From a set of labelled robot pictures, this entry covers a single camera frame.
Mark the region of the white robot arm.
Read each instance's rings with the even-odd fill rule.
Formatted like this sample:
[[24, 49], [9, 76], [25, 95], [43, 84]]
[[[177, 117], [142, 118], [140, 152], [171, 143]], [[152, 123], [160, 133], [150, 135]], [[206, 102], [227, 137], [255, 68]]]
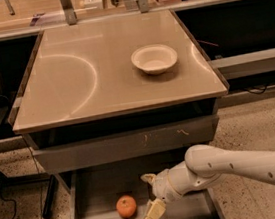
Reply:
[[275, 185], [275, 151], [230, 151], [211, 145], [193, 145], [178, 165], [157, 175], [142, 175], [142, 181], [151, 185], [155, 196], [147, 204], [143, 219], [160, 219], [167, 204], [191, 191], [212, 187], [226, 174]]

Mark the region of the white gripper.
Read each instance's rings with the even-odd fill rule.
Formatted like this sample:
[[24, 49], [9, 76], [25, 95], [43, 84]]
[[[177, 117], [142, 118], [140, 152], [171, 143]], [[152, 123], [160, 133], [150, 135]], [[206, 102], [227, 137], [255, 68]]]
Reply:
[[166, 204], [173, 203], [181, 198], [169, 180], [169, 170], [158, 173], [142, 174], [142, 181], [152, 185], [152, 193], [157, 199], [147, 203], [143, 219], [160, 219], [166, 211]]

